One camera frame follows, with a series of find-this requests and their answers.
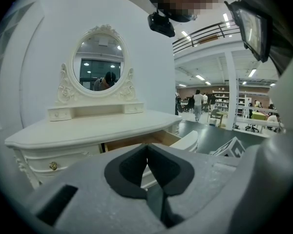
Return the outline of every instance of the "gray floor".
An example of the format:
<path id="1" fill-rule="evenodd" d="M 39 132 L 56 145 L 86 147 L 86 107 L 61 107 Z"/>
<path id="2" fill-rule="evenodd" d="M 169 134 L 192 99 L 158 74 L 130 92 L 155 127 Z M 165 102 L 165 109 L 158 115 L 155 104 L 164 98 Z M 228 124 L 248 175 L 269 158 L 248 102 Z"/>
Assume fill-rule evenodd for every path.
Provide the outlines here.
<path id="1" fill-rule="evenodd" d="M 179 123 L 180 137 L 186 136 L 193 130 L 199 133 L 199 146 L 197 152 L 204 154 L 208 154 L 210 151 L 216 151 L 220 146 L 224 145 L 234 137 L 237 137 L 242 142 L 244 148 L 258 145 L 266 139 L 260 136 L 229 131 L 188 120 L 182 120 Z"/>

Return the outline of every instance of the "white cabinet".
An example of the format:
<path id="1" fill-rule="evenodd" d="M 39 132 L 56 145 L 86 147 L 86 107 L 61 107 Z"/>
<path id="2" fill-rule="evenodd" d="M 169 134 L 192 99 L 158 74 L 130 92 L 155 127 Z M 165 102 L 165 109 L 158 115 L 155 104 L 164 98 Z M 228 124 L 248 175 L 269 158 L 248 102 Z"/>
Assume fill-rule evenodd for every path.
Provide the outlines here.
<path id="1" fill-rule="evenodd" d="M 12 135 L 5 144 L 15 150 L 19 166 L 37 188 L 77 161 L 100 155 L 102 145 L 107 152 L 139 143 L 161 143 L 192 152 L 197 148 L 198 134 L 193 131 L 184 138 L 175 135 L 180 121 L 180 116 L 148 110 L 129 115 L 43 120 Z M 142 186 L 147 188 L 156 183 L 154 180 L 146 170 Z"/>

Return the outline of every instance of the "oval mirror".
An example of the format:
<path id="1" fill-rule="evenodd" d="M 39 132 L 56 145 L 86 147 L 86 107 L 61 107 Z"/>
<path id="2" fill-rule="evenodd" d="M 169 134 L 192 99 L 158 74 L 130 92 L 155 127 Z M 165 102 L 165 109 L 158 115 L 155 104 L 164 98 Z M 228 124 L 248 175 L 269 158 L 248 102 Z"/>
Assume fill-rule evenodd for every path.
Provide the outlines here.
<path id="1" fill-rule="evenodd" d="M 110 35 L 91 35 L 79 46 L 73 68 L 76 79 L 84 88 L 92 91 L 109 89 L 124 69 L 121 44 Z"/>

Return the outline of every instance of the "person in white shirt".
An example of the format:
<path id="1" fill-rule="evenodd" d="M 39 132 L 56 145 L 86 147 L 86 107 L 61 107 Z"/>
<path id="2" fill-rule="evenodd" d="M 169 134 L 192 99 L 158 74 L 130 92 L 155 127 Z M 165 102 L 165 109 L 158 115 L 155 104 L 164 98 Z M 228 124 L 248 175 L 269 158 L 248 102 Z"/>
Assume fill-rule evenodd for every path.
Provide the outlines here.
<path id="1" fill-rule="evenodd" d="M 279 114 L 271 115 L 268 117 L 267 121 L 279 122 Z"/>
<path id="2" fill-rule="evenodd" d="M 206 93 L 204 93 L 204 95 L 203 95 L 203 107 L 202 107 L 202 110 L 204 110 L 205 112 L 208 111 L 207 100 L 208 100 L 208 97 L 207 97 Z"/>
<path id="3" fill-rule="evenodd" d="M 194 95 L 194 115 L 195 115 L 195 121 L 199 121 L 201 117 L 202 112 L 202 101 L 203 101 L 203 95 L 200 94 L 201 91 L 198 89 L 196 90 L 196 93 Z"/>

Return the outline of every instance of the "open drawer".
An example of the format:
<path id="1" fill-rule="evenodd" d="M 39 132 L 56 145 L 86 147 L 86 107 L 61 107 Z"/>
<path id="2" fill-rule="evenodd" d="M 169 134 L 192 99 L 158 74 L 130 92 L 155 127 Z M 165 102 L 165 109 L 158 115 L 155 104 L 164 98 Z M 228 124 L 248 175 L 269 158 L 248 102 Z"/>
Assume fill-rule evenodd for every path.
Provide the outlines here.
<path id="1" fill-rule="evenodd" d="M 105 143 L 105 151 L 106 152 L 113 151 L 118 148 L 131 146 L 135 144 L 141 144 L 141 143 L 145 143 L 145 144 L 157 143 L 157 144 L 170 146 L 176 149 L 192 152 L 197 147 L 197 139 L 198 139 L 197 131 L 192 131 L 185 137 L 180 138 L 179 136 L 173 135 L 164 130 L 160 130 L 160 131 L 146 134 L 146 135 L 140 135 L 140 136 L 107 142 Z"/>
<path id="2" fill-rule="evenodd" d="M 192 131 L 183 138 L 170 134 L 164 130 L 155 133 L 131 137 L 127 139 L 117 140 L 105 144 L 105 151 L 112 151 L 124 146 L 140 144 L 140 143 L 160 143 L 176 149 L 184 150 L 186 152 L 193 152 L 197 148 L 198 133 Z M 157 183 L 149 167 L 146 166 L 143 176 L 141 187 L 147 189 Z"/>

